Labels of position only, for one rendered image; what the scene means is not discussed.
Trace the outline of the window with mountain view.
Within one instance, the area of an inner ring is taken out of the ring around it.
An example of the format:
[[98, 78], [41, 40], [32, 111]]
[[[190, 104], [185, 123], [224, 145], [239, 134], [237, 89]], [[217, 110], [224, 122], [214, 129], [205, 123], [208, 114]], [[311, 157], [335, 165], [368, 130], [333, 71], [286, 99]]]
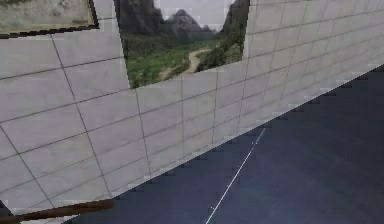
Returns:
[[114, 0], [132, 89], [243, 59], [250, 0]]

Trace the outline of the black framed wall picture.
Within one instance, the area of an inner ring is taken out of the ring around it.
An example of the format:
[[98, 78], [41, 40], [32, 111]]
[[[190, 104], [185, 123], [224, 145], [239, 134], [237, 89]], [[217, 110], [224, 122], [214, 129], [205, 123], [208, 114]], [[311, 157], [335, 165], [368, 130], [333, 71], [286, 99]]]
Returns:
[[0, 0], [0, 39], [98, 28], [93, 0]]

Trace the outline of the brown wooden bar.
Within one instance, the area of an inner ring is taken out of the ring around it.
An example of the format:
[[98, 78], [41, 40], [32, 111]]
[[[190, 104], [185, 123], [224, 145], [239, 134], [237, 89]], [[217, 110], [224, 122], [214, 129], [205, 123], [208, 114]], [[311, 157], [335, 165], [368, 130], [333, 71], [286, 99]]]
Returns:
[[104, 199], [99, 201], [90, 201], [79, 204], [67, 205], [58, 208], [41, 210], [16, 216], [7, 216], [0, 218], [0, 224], [12, 224], [22, 221], [58, 218], [64, 216], [73, 216], [88, 212], [96, 212], [111, 209], [113, 207], [112, 199]]

